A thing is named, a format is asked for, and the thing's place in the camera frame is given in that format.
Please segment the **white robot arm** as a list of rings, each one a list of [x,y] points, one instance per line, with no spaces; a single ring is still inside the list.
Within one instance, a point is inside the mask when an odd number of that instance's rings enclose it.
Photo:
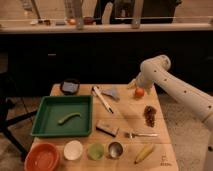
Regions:
[[[185,105],[213,132],[213,96],[191,86],[168,72],[171,61],[166,55],[158,55],[140,64],[139,74],[128,84],[150,89],[157,84],[177,102]]]

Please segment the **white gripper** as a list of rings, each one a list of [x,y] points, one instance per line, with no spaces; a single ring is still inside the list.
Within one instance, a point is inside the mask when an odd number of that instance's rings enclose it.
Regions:
[[[135,88],[136,85],[138,87],[144,88],[144,89],[150,89],[153,86],[154,82],[152,78],[149,75],[146,75],[142,72],[140,72],[137,76],[136,79],[132,79],[128,84],[127,84],[127,89],[132,89]]]

